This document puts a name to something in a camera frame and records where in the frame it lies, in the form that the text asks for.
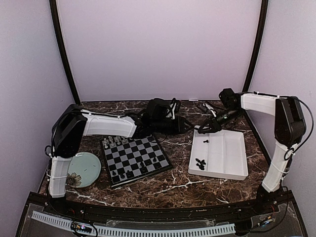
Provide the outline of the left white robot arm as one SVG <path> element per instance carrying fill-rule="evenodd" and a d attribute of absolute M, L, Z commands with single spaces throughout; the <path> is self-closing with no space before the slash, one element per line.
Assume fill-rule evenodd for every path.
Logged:
<path fill-rule="evenodd" d="M 83 137 L 120 136 L 144 138 L 153 133 L 166 136 L 184 134 L 193 124 L 176 115 L 176 106 L 162 106 L 153 115 L 147 110 L 125 115 L 110 115 L 88 111 L 71 104 L 51 130 L 48 156 L 51 159 L 47 193 L 52 197 L 50 207 L 59 215 L 66 215 L 70 205 L 62 197 L 66 194 L 66 179 L 70 162 L 79 152 Z"/>

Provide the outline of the white plastic tray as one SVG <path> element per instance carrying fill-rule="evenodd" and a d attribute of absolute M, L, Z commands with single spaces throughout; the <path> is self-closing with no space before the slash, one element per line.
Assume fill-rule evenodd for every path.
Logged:
<path fill-rule="evenodd" d="M 242 132 L 221 130 L 199 134 L 196 126 L 193 135 L 188 173 L 212 178 L 245 180 L 248 166 Z M 196 158 L 205 160 L 205 170 L 196 166 Z"/>

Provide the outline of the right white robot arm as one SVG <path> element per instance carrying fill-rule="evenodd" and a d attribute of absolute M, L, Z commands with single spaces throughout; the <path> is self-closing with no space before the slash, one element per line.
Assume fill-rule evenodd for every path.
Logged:
<path fill-rule="evenodd" d="M 216 133 L 244 111 L 255 111 L 274 117 L 275 151 L 261 183 L 266 193 L 276 192 L 287 175 L 292 158 L 306 142 L 307 126 L 302 107 L 305 103 L 296 96 L 279 96 L 259 92 L 235 93 L 223 89 L 219 98 L 225 110 L 210 115 L 198 128 L 199 134 Z"/>

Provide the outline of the black and white chessboard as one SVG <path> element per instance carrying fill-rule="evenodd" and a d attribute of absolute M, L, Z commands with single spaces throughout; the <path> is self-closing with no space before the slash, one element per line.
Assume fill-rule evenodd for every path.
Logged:
<path fill-rule="evenodd" d="M 104 138 L 109 140 L 108 148 L 103 145 Z M 173 168 L 168 156 L 163 150 L 160 141 L 155 135 L 150 135 L 142 139 L 123 138 L 115 136 L 104 136 L 100 140 L 102 153 L 108 178 L 112 188 L 134 182 L 136 180 L 156 175 Z M 116 145 L 110 147 L 110 140 L 114 140 Z M 157 157 L 158 162 L 153 163 L 153 158 Z M 145 165 L 144 173 L 141 173 L 141 165 Z M 131 177 L 127 178 L 127 172 L 131 171 Z"/>

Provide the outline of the black chess pawn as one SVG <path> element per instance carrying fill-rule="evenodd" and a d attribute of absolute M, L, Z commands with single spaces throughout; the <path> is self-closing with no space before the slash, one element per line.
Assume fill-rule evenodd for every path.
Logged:
<path fill-rule="evenodd" d="M 141 162 L 141 163 L 140 163 L 140 165 L 141 165 L 141 168 L 140 168 L 141 173 L 146 172 L 146 171 L 145 171 L 145 165 L 144 165 L 144 163 L 143 163 L 143 162 Z"/>

